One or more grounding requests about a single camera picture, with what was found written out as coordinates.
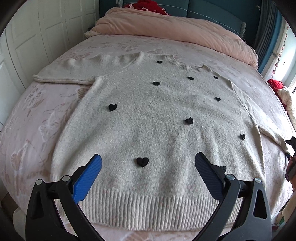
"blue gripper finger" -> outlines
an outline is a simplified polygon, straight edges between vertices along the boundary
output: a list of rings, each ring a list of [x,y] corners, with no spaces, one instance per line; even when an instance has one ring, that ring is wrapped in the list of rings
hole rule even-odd
[[[86,165],[85,170],[73,185],[72,197],[76,203],[85,199],[96,177],[102,169],[102,158],[95,154]]]

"pink comforter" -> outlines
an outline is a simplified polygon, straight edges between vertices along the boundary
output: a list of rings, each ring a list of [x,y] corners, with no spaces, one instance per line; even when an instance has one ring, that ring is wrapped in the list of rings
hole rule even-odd
[[[194,43],[258,68],[257,54],[239,36],[203,19],[114,7],[97,21],[92,31],[99,34],[140,35]]]

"bead string decoration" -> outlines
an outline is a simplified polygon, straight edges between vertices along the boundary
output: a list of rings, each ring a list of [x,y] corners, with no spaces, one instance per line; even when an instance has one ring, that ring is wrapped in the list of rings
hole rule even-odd
[[[285,40],[284,40],[284,45],[283,45],[283,47],[281,48],[281,53],[279,54],[279,56],[278,56],[278,60],[277,60],[277,62],[276,62],[276,64],[275,64],[275,67],[274,67],[274,70],[272,71],[271,79],[273,78],[273,76],[274,76],[274,74],[275,74],[275,72],[276,72],[276,68],[279,66],[279,61],[281,60],[281,55],[282,55],[282,53],[283,53],[283,49],[284,49],[284,47],[285,47],[285,42],[286,42],[286,39],[287,39],[287,37],[288,37],[288,29],[289,29],[289,25],[288,25],[288,27],[287,27],[287,32],[286,32],[286,37],[285,37]]]

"curtain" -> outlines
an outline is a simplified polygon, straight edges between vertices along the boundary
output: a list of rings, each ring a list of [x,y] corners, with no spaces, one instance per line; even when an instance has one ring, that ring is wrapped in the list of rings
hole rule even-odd
[[[281,53],[281,48],[283,47],[284,41],[286,38],[288,24],[283,17],[281,17],[281,19],[282,19],[281,27],[280,27],[279,37],[277,39],[276,45],[274,46],[273,52],[269,57],[264,67],[264,70],[261,72],[265,80],[271,79],[272,71],[274,70],[275,64],[278,61],[278,58],[280,57],[279,55]]]
[[[255,52],[258,55],[259,66],[270,44],[274,32],[277,13],[278,10],[276,6],[270,0],[262,0],[259,26],[253,44]]]

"sweater sleeve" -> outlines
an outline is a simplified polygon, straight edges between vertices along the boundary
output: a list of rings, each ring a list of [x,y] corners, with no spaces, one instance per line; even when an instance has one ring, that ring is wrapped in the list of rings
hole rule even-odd
[[[130,64],[141,61],[143,53],[121,56],[98,55],[94,58],[54,61],[44,67],[33,80],[43,83],[92,85],[98,78],[116,73]]]
[[[269,116],[241,89],[232,83],[232,87],[238,98],[246,108],[247,112],[255,120],[258,125],[260,133],[271,138],[276,144],[280,145],[283,151],[288,152],[288,147],[284,139],[283,133],[275,125]]]

